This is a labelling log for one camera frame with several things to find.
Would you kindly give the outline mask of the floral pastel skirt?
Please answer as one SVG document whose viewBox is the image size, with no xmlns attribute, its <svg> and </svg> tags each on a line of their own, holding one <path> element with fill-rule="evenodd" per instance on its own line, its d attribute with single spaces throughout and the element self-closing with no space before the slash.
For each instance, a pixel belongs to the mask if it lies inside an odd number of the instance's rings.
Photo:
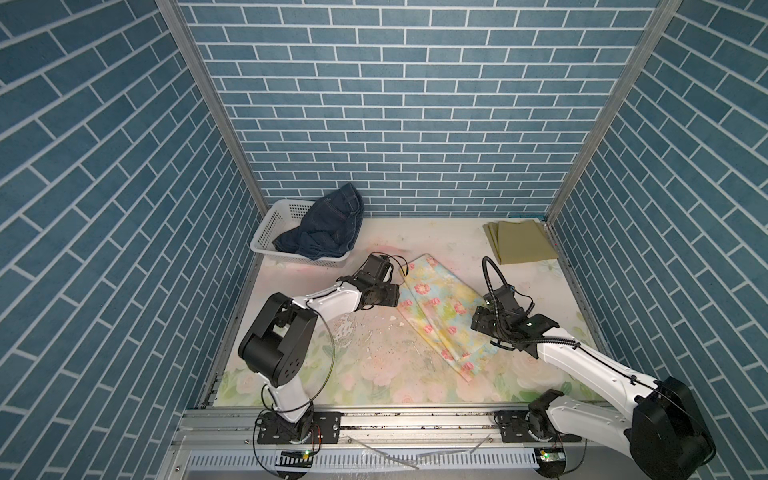
<svg viewBox="0 0 768 480">
<path fill-rule="evenodd" d="M 410 261 L 405 273 L 397 310 L 448 366 L 472 381 L 497 352 L 488 336 L 471 329 L 485 301 L 429 254 Z"/>
</svg>

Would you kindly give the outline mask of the olive green skirt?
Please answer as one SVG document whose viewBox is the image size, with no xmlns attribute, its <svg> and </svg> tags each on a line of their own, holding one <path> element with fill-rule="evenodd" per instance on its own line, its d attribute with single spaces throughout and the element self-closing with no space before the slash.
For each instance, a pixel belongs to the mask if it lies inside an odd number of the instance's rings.
<svg viewBox="0 0 768 480">
<path fill-rule="evenodd" d="M 543 226 L 534 220 L 489 222 L 483 230 L 501 265 L 555 260 L 557 253 Z"/>
</svg>

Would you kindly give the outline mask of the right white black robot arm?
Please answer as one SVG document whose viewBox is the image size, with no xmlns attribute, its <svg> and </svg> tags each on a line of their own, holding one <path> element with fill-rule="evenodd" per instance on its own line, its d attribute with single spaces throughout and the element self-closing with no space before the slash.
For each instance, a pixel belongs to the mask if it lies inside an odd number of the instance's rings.
<svg viewBox="0 0 768 480">
<path fill-rule="evenodd" d="M 574 435 L 596 442 L 631 458 L 651 479 L 687 479 L 715 458 L 714 438 L 686 384 L 658 380 L 607 357 L 555 320 L 521 307 L 517 297 L 509 285 L 486 294 L 472 330 L 491 337 L 496 347 L 564 371 L 608 403 L 585 404 L 549 389 L 528 406 L 531 438 Z"/>
</svg>

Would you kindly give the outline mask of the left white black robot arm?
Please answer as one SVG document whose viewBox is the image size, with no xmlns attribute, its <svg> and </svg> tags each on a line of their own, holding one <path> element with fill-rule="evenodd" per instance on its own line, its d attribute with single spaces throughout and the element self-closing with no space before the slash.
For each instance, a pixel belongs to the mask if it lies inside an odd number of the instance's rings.
<svg viewBox="0 0 768 480">
<path fill-rule="evenodd" d="M 371 253 L 354 274 L 339 277 L 326 289 L 298 297 L 274 293 L 246 331 L 238 356 L 264 380 L 273 401 L 268 411 L 295 441 L 316 430 L 314 399 L 305 392 L 299 371 L 317 322 L 327 325 L 356 311 L 395 307 L 399 301 L 399 286 L 393 281 L 396 268 L 408 272 L 395 256 Z"/>
</svg>

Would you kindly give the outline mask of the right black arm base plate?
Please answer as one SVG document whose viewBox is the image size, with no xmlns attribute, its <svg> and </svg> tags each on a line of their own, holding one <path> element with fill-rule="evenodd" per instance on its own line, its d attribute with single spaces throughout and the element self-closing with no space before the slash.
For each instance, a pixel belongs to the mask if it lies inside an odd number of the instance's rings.
<svg viewBox="0 0 768 480">
<path fill-rule="evenodd" d="M 572 434 L 555 433 L 543 430 L 531 420 L 532 413 L 527 409 L 497 410 L 492 420 L 500 431 L 504 443 L 579 443 L 583 439 Z"/>
</svg>

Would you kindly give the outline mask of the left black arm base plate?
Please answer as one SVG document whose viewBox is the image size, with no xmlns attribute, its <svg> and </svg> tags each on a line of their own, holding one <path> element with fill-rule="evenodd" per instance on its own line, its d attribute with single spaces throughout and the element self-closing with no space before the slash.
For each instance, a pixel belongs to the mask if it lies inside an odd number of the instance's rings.
<svg viewBox="0 0 768 480">
<path fill-rule="evenodd" d="M 256 442 L 259 445 L 337 444 L 341 428 L 341 413 L 307 410 L 297 422 L 289 422 L 282 415 L 264 411 L 257 420 Z"/>
</svg>

